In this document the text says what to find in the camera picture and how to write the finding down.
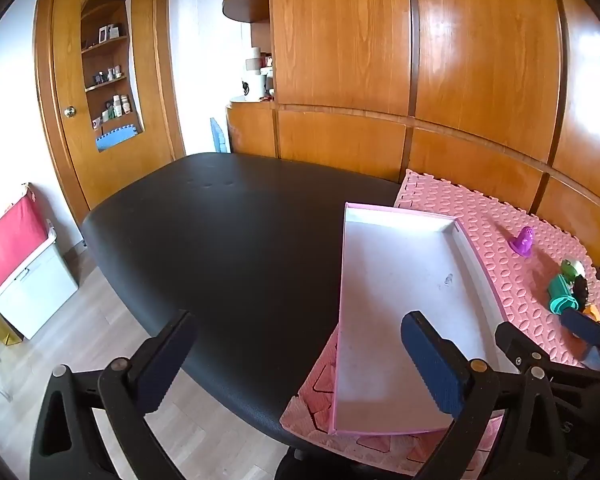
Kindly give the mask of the wooden door with shelves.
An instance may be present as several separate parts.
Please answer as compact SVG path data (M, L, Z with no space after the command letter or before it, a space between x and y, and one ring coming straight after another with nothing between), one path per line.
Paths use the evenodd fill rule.
M38 0L33 39L46 142L75 222L184 156L169 0Z

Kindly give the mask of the red cloth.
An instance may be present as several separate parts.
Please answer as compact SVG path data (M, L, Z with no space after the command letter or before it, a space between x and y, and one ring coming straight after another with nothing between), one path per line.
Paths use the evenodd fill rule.
M0 287L47 237L35 194L26 186L23 196L0 218Z

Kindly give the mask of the round wooden corner shelf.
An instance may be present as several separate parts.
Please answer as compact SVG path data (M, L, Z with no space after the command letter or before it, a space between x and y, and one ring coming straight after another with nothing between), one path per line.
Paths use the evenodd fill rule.
M230 20L241 23L260 23L270 19L268 0L223 0L222 12Z

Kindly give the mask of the teal plastic cup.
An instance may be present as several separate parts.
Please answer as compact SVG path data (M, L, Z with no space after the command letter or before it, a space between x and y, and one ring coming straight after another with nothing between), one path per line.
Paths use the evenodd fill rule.
M562 315L565 310L578 310L577 299L572 296L568 282L562 274L556 275L548 284L548 307L554 315Z

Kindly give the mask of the pink white shallow tray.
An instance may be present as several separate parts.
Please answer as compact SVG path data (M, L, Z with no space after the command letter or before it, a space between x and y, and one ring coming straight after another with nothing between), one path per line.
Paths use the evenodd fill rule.
M344 207L333 434L398 436L446 428L401 339L422 312L468 360L513 364L495 343L506 314L460 220L413 209Z

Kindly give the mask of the yellow plastic piece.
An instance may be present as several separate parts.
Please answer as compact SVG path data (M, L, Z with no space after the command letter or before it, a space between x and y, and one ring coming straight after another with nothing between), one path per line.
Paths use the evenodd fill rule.
M592 320L600 323L600 311L594 306L594 304L588 304L583 313L587 315Z

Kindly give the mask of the gold bag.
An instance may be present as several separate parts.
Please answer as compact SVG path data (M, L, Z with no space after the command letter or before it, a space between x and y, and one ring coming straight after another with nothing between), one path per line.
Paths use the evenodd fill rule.
M4 346L21 344L23 336L0 313L0 341Z

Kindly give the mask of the green white plug device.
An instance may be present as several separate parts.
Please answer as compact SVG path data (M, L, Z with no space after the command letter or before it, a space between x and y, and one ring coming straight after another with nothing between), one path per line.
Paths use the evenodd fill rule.
M574 283L578 276L585 278L583 263L575 258L565 258L560 263L560 272L568 283Z

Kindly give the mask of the dark brown massage brush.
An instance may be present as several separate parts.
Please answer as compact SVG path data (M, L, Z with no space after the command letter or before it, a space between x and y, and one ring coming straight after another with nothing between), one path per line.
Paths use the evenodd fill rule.
M588 305L588 281L583 275L574 278L572 296L577 301L578 310L583 312Z

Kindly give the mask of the pink foam puzzle mat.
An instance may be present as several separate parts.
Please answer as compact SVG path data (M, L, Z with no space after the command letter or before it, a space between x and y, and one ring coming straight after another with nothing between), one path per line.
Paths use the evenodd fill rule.
M548 283L562 259L572 257L585 267L588 300L600 311L600 280L585 247L572 235L523 210L489 196L407 171L396 202L408 208L460 219L498 293L509 322L530 337L558 363L577 365L584 344L562 331L548 310ZM517 255L508 241L531 226L534 241L528 258ZM414 436L336 436L329 431L338 336L332 334L296 396L280 418L282 427L311 443L358 463L397 474L416 474L442 438L439 431Z

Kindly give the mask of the white storage box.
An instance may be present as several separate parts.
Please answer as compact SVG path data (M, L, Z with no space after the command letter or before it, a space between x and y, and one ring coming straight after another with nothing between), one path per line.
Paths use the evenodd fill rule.
M78 288L57 244L47 242L0 287L0 315L32 339Z

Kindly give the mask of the purple perforated dome toy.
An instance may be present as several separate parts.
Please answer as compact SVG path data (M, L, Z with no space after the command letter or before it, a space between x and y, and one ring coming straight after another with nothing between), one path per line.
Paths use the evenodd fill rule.
M509 247L521 257L528 258L531 255L534 241L534 233L531 226L524 226L519 233L509 241Z

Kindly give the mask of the blue foam mat piece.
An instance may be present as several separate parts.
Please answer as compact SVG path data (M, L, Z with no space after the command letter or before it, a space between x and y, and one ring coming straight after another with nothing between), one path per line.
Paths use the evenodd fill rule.
M217 153L229 153L230 144L228 144L227 136L214 117L210 118L210 127L212 133L212 140L214 144L214 150Z

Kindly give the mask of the wooden wall cabinet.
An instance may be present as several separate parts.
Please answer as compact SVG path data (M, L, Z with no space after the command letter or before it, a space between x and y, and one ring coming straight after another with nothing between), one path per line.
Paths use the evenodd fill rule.
M600 11L588 0L268 0L247 23L272 99L227 111L235 152L504 200L600 268Z

